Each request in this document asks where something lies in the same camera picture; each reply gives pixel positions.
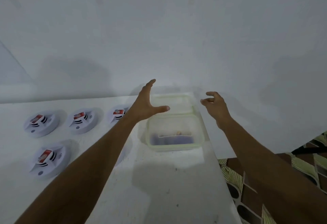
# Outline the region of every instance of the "smoke detector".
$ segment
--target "smoke detector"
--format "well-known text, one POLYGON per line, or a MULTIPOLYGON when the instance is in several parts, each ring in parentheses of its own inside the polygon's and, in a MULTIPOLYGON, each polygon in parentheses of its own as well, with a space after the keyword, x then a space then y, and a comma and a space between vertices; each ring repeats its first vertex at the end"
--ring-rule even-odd
POLYGON ((70 160, 70 149, 62 144, 40 148, 33 156, 30 174, 39 179, 49 179, 62 172, 70 160))
POLYGON ((107 113, 107 120, 109 124, 116 124, 129 110, 130 105, 117 105, 111 108, 107 113))
POLYGON ((59 124, 60 117, 51 111, 30 116, 24 123, 24 130, 31 137, 39 138, 51 133, 59 124))
POLYGON ((91 108, 82 108, 71 113, 66 125, 72 134, 84 134, 96 126, 97 113, 91 108))

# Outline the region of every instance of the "left arm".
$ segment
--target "left arm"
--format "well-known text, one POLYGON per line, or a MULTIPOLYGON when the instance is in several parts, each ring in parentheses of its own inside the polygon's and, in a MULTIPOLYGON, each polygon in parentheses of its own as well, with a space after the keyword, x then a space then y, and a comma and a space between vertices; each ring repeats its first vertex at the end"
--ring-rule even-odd
POLYGON ((91 214, 133 127, 168 106, 153 107, 143 87, 129 111, 101 139, 61 172, 25 210, 15 224, 85 223, 91 214))

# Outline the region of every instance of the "white wall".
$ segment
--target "white wall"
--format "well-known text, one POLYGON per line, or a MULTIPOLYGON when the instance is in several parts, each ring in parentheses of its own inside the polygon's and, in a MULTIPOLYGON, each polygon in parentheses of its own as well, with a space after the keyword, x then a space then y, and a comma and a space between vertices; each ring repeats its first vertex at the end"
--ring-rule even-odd
POLYGON ((35 81, 0 86, 0 102, 133 95, 156 78, 222 92, 260 138, 307 138, 327 128, 326 2, 0 0, 0 40, 35 81))

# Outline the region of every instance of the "hand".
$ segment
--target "hand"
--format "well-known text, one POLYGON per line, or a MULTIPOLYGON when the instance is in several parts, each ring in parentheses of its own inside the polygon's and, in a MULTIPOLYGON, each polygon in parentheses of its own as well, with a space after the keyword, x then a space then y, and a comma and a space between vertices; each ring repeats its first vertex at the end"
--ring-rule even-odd
POLYGON ((227 105, 217 92, 209 91, 206 95, 213 96, 213 98, 201 99, 201 104, 207 108, 208 113, 216 120, 217 126, 223 129, 225 124, 233 120, 227 105))
POLYGON ((139 96, 127 112, 127 114, 135 118, 137 122, 148 119, 155 114, 170 110, 169 106, 153 107, 151 105, 150 90, 155 81, 155 79, 152 79, 142 88, 139 96))

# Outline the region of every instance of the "person's left hand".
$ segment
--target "person's left hand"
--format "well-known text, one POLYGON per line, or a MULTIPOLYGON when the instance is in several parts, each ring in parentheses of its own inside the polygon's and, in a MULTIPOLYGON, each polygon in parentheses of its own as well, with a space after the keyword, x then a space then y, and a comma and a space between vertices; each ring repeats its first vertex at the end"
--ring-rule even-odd
POLYGON ((126 113, 130 117, 135 118, 137 122, 148 119, 155 114, 170 110, 169 106, 153 107, 151 105, 150 90, 155 81, 155 79, 152 79, 142 88, 137 99, 126 113))

